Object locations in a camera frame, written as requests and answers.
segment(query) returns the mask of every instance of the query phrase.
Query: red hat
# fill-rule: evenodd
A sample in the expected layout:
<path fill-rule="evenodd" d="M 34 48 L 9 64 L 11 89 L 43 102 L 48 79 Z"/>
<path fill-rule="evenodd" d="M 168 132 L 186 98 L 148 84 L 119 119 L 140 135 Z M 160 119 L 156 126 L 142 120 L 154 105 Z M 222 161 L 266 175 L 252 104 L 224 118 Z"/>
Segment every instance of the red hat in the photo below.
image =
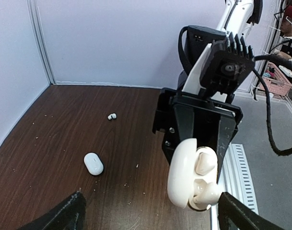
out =
<path fill-rule="evenodd" d="M 284 17 L 292 18 L 292 6 L 288 6 L 284 11 Z"/>

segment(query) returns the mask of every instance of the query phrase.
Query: white backdrop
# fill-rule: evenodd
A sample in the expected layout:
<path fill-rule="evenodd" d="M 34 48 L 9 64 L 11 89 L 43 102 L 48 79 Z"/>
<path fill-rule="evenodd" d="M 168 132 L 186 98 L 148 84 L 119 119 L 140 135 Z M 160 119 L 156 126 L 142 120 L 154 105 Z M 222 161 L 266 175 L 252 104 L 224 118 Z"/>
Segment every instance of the white backdrop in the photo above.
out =
<path fill-rule="evenodd" d="M 224 0 L 38 0 L 58 84 L 176 87 L 177 40 L 188 24 L 216 28 Z M 248 38 L 261 54 L 275 0 Z M 252 76 L 240 87 L 248 90 Z"/>
<path fill-rule="evenodd" d="M 0 144 L 47 86 L 27 2 L 0 0 Z"/>

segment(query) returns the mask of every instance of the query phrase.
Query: wood grain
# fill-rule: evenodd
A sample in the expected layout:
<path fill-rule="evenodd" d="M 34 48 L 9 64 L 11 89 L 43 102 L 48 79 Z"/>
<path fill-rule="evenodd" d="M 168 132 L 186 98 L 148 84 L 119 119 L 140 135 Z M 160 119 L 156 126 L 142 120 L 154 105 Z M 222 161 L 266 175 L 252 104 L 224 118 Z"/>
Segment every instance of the wood grain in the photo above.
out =
<path fill-rule="evenodd" d="M 30 222 L 79 188 L 89 230 L 210 229 L 209 212 L 180 210 L 168 200 L 163 135 L 151 132 L 158 95 L 50 86 L 0 148 L 0 230 Z M 108 121 L 113 112 L 117 120 Z M 100 176 L 88 173 L 88 152 L 103 161 Z"/>

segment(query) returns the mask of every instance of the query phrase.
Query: wooden table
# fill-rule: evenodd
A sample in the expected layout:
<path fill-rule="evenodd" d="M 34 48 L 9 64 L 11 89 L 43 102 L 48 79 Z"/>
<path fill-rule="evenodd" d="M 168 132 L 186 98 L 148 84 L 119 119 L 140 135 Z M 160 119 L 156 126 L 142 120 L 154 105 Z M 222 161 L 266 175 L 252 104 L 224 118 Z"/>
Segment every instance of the wooden table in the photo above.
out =
<path fill-rule="evenodd" d="M 152 133 L 159 90 L 50 86 L 0 148 L 0 230 L 45 214 L 81 188 L 89 230 L 208 230 L 209 212 L 167 197 L 163 135 Z M 110 113 L 117 120 L 108 121 Z M 91 176 L 84 155 L 105 171 Z"/>

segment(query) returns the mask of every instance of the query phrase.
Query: pink basket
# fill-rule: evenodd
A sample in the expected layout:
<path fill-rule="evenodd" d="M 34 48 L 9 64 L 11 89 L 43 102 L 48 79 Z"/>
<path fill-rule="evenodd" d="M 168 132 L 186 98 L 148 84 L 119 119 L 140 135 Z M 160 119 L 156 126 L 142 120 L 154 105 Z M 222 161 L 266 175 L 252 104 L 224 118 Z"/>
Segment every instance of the pink basket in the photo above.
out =
<path fill-rule="evenodd" d="M 292 84 L 289 82 L 289 80 L 284 76 L 284 74 L 281 72 L 281 70 L 274 64 L 269 62 L 267 64 L 267 68 L 275 68 L 275 79 L 266 78 L 263 77 L 263 80 L 265 81 L 269 92 L 272 92 L 274 94 L 278 94 L 281 96 L 286 96 L 290 89 L 292 88 Z M 260 90 L 264 90 L 264 87 L 262 84 L 259 84 Z"/>

